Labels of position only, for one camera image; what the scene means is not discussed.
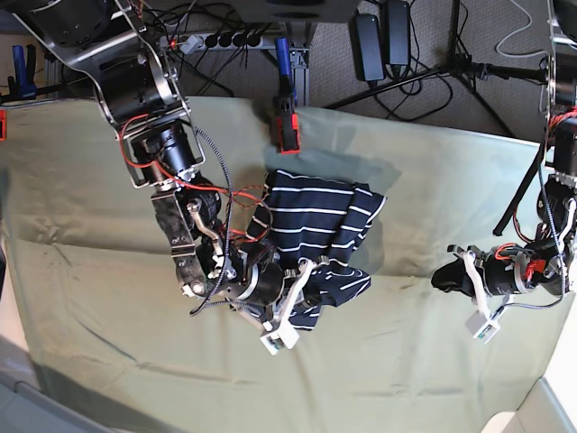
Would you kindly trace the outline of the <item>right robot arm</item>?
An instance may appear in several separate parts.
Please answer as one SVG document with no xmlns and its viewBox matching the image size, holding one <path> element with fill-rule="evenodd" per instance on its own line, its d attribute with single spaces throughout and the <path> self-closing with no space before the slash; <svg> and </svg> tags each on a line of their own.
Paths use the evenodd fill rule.
<svg viewBox="0 0 577 433">
<path fill-rule="evenodd" d="M 214 142 L 191 116 L 159 20 L 134 1 L 5 1 L 41 46 L 92 84 L 135 187 L 151 187 L 157 222 L 171 244 L 179 286 L 202 308 L 225 304 L 280 339 L 311 330 L 320 315 L 315 265 L 285 271 L 266 235 L 242 249 L 231 233 L 238 191 L 201 174 Z"/>
</svg>

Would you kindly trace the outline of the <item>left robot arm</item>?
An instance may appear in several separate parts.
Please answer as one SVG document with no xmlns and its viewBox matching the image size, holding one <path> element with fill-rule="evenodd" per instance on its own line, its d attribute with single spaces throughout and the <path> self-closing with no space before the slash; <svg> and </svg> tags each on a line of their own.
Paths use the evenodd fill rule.
<svg viewBox="0 0 577 433">
<path fill-rule="evenodd" d="M 459 292 L 476 306 L 474 320 L 494 328 L 508 309 L 530 306 L 514 298 L 538 288 L 560 304 L 576 289 L 576 3 L 548 4 L 551 47 L 546 65 L 535 78 L 547 90 L 546 127 L 536 157 L 493 230 L 500 236 L 508 224 L 520 228 L 517 209 L 534 178 L 539 179 L 533 237 L 483 252 L 474 245 L 450 245 L 454 261 L 435 271 L 432 286 Z"/>
</svg>

